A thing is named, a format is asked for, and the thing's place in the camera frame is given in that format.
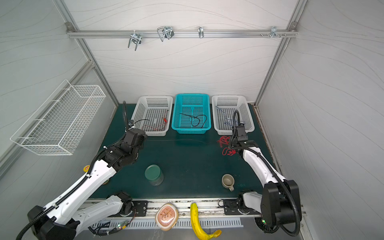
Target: hook rack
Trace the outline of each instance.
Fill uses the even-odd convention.
[[[137,35],[141,38],[163,38],[163,27],[160,30],[137,30],[136,37],[131,36],[133,30],[119,30],[119,31],[94,31],[94,30],[82,30],[82,31],[67,31],[70,38],[132,38],[132,41],[136,43],[138,39]],[[278,38],[295,38],[298,31],[295,28],[290,29],[275,29],[272,33],[272,29],[265,30],[204,30],[203,27],[198,27],[197,30],[173,30],[172,32],[166,31],[169,38],[270,38],[270,36]]]

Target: yellow sticker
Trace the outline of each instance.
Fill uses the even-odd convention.
[[[83,171],[84,171],[84,172],[88,172],[88,169],[89,169],[89,165],[85,166],[85,167],[83,168]]]

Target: metal hook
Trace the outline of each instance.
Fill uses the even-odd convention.
[[[271,29],[271,33],[268,34],[268,36],[271,37],[271,38],[274,38],[275,36],[276,36],[276,37],[279,37],[279,36],[277,35],[276,31],[277,31],[277,28],[276,28],[275,26],[273,26],[272,29]]]
[[[198,27],[198,32],[199,32],[199,38],[203,38],[204,37],[204,29],[202,26]]]
[[[161,41],[164,41],[166,37],[167,39],[171,39],[175,35],[171,26],[161,26],[157,29],[157,33]]]
[[[134,44],[136,44],[136,46],[135,46],[135,51],[136,51],[138,45],[141,44],[141,36],[134,32],[133,34],[131,34],[131,37],[129,38],[128,48],[129,48],[129,46],[131,45],[132,42]]]

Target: green table surface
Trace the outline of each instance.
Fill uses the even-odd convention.
[[[128,117],[132,116],[136,104],[127,104]],[[263,134],[257,123],[255,112],[249,104],[255,130],[248,133],[248,139],[254,140],[263,155],[272,164]],[[100,186],[91,198],[107,198],[119,191],[125,191],[133,198],[200,198],[200,197],[236,197],[240,191],[255,190],[262,192],[262,185],[252,168],[239,154],[223,156],[223,148],[217,142],[220,135],[214,128],[205,134],[179,134],[169,126],[166,136],[148,137],[144,149],[140,150],[135,164],[126,166],[116,173],[106,185]],[[101,146],[107,146],[118,140],[124,133],[122,104],[119,105]],[[159,186],[152,186],[145,178],[145,169],[158,165],[164,174]],[[221,185],[224,174],[235,178],[233,192]]]

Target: blue wire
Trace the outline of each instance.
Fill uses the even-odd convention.
[[[233,123],[231,123],[231,122],[233,122],[233,120],[228,117],[227,113],[224,112],[224,110],[219,108],[218,106],[215,106],[215,107],[217,107],[218,110],[222,111],[225,114],[227,121],[224,122],[224,125],[230,125],[231,127],[233,127]]]

